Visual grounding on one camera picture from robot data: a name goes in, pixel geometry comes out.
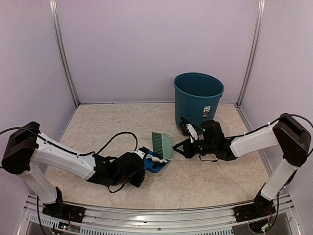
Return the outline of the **light green hand brush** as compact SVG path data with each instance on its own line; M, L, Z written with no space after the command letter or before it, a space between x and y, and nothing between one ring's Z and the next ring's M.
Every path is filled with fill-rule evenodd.
M173 142L165 133L152 132L153 153L162 159L170 159L173 155Z

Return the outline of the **blue plastic dustpan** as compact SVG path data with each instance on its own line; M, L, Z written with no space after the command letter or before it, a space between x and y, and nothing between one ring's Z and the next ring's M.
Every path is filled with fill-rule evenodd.
M153 151L149 152L150 155L159 157L160 159L164 159L162 156L160 156L158 153L154 153ZM159 173L160 171L162 171L167 165L169 164L159 164L159 163L153 163L149 160L144 159L144 170L145 171L149 171L151 173Z

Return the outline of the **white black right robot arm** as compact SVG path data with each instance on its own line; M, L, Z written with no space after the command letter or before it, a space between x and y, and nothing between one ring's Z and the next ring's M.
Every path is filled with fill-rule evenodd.
M232 161L251 152L279 146L283 152L282 160L250 204L250 213L261 217L313 152L311 134L296 120L298 117L283 113L253 131L230 137L225 137L219 122L208 120L201 124L202 139L194 126L182 118L182 131L189 138L174 145L173 150L187 159L213 154L217 160Z

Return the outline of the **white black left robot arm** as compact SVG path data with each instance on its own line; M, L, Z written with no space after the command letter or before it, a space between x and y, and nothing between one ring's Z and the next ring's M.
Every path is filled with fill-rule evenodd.
M39 123L30 122L23 127L11 127L1 134L12 132L1 162L8 173L17 175L37 194L45 207L57 217L68 214L62 193L53 186L39 169L43 163L72 173L89 183L107 188L131 184L140 187L144 177L144 160L149 153L146 147L135 147L119 157L101 156L101 151L83 153L54 141L39 130Z

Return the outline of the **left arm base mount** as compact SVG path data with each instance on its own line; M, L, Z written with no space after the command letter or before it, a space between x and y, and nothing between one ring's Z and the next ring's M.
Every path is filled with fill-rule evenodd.
M43 214L70 222L82 223L86 209L63 202L62 192L56 187L56 200L54 203L43 203Z

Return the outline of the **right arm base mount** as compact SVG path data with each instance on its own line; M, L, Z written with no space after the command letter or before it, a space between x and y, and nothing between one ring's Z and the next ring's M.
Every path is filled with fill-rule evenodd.
M271 213L276 213L273 200L264 198L260 193L256 195L252 203L234 208L236 222L261 218Z

